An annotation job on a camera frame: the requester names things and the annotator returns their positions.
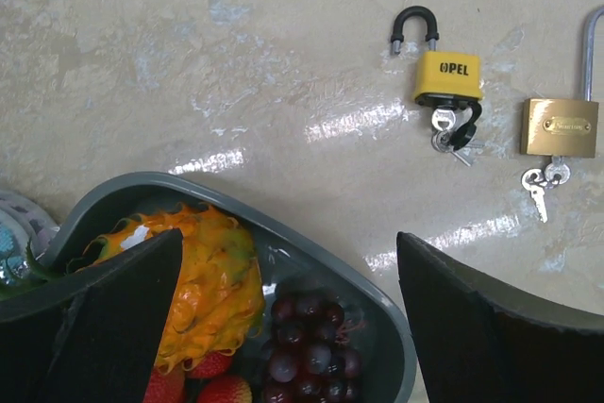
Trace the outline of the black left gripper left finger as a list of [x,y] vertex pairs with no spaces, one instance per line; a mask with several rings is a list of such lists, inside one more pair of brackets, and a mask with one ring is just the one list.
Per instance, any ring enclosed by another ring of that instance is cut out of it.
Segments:
[[172,229],[1,304],[4,402],[141,402],[180,272]]

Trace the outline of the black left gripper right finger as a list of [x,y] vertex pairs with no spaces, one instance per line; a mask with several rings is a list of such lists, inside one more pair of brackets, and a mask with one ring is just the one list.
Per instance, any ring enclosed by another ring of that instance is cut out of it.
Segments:
[[600,402],[603,318],[396,237],[399,286],[432,402]]

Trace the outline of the silver keys of yellow padlock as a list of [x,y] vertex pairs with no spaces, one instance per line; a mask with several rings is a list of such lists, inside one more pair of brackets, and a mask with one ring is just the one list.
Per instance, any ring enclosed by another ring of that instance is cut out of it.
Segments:
[[473,159],[462,151],[466,148],[481,149],[484,144],[475,139],[477,127],[473,117],[463,125],[458,125],[456,112],[452,109],[435,109],[431,115],[432,147],[439,153],[451,155],[467,167]]

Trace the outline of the yellow padlock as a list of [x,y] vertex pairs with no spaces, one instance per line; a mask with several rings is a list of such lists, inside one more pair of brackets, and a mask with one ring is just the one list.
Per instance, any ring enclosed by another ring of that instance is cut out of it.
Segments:
[[473,116],[478,118],[482,113],[480,101],[483,97],[479,86],[480,58],[476,55],[438,51],[438,23],[430,9],[411,6],[397,14],[390,38],[391,54],[401,53],[405,41],[404,24],[411,18],[420,18],[425,22],[425,42],[428,44],[428,50],[417,62],[412,96],[415,103],[431,109],[470,109]]

